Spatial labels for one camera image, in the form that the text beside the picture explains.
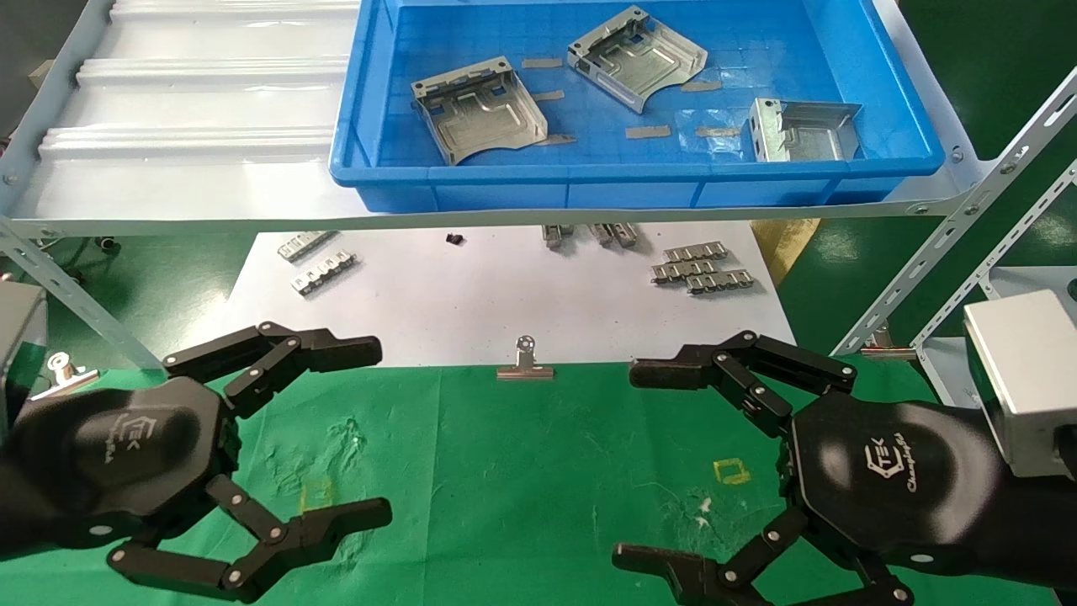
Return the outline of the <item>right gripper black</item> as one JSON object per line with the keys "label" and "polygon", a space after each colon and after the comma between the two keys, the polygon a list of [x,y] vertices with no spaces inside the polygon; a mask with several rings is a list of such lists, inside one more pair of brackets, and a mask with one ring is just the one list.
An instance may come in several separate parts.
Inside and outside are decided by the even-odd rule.
{"label": "right gripper black", "polygon": [[[822,398],[793,414],[763,377]],[[799,508],[778,515],[724,563],[619,542],[613,565],[661,577],[679,605],[767,605],[755,580],[801,537],[862,582],[810,605],[911,605],[912,590],[883,561],[970,574],[982,561],[982,523],[1011,478],[984,415],[926,401],[862,401],[845,395],[856,379],[838,360],[756,332],[682,346],[671,360],[632,361],[634,387],[713,387],[766,436],[788,434],[791,498]]]}

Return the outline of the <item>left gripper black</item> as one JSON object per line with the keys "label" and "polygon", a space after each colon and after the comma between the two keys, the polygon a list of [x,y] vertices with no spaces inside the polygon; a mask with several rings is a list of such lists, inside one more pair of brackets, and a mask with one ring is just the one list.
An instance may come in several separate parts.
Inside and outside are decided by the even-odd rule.
{"label": "left gripper black", "polygon": [[[253,417],[307,371],[381,361],[373,335],[338,338],[327,327],[263,322],[167,354],[164,369],[174,379],[158,386],[27,404],[1,456],[3,559],[146,536],[110,553],[110,567],[128,582],[255,603],[290,570],[328,561],[348,534],[390,524],[392,510],[376,497],[282,522],[227,478],[241,445],[232,417]],[[202,385],[232,374],[226,403]],[[215,505],[255,538],[247,555],[227,563],[159,550],[159,538],[188,532]]]}

